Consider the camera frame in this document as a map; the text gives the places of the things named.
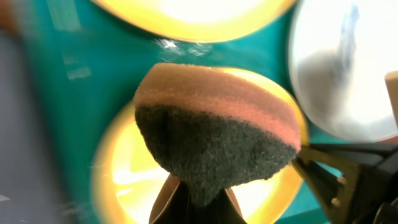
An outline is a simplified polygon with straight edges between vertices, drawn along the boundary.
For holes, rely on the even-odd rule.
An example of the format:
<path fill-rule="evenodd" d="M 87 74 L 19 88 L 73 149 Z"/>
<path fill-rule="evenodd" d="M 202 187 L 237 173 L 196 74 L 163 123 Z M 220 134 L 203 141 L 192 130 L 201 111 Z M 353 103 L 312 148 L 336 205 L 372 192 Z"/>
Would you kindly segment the green and yellow sponge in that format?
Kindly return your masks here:
<path fill-rule="evenodd" d="M 158 63 L 133 103 L 153 158 L 187 184 L 197 205 L 223 189 L 271 178 L 301 149 L 288 103 L 218 69 Z"/>

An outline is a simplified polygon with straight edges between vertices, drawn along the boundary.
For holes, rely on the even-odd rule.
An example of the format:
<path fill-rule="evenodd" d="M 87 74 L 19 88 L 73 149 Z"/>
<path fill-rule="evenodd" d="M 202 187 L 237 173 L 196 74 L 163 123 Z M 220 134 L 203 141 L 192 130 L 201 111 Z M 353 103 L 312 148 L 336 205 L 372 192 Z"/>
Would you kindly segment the yellow plate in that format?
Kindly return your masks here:
<path fill-rule="evenodd" d="M 304 115 L 280 85 L 245 70 L 214 69 L 253 82 L 288 103 L 300 127 L 301 147 L 308 143 Z M 246 223 L 272 223 L 289 206 L 302 183 L 290 162 L 269 179 L 228 188 L 235 194 Z M 98 214 L 105 223 L 149 223 L 152 206 L 169 175 L 144 142 L 132 100 L 108 129 L 95 158 L 92 189 Z"/>
<path fill-rule="evenodd" d="M 295 0 L 94 0 L 112 15 L 171 39 L 214 43 L 262 29 Z"/>

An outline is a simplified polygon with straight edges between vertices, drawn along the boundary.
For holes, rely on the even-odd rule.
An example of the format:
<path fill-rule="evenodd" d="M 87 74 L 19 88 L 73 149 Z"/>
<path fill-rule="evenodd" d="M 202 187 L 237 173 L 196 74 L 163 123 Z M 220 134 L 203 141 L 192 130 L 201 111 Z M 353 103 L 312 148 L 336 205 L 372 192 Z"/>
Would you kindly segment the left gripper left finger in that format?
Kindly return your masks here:
<path fill-rule="evenodd" d="M 169 175 L 150 212 L 150 224 L 246 224 L 231 189 L 219 191 L 208 205 L 196 205 L 184 182 Z"/>

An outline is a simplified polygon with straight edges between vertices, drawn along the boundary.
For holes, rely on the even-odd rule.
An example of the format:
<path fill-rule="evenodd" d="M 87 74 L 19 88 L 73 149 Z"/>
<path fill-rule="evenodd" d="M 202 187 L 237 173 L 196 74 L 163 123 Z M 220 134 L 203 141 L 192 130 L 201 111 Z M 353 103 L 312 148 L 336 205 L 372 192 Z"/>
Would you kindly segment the light blue plate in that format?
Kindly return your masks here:
<path fill-rule="evenodd" d="M 385 76 L 397 70 L 397 0 L 303 0 L 289 38 L 290 81 L 304 113 L 353 142 L 397 136 Z"/>

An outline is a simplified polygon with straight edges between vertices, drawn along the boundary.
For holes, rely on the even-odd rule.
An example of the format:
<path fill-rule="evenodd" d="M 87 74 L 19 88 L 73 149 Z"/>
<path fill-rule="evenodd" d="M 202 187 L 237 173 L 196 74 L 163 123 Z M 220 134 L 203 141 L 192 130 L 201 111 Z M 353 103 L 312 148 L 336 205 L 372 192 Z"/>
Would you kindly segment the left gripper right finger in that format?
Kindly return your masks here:
<path fill-rule="evenodd" d="M 292 165 L 332 223 L 397 223 L 397 145 L 311 144 Z"/>

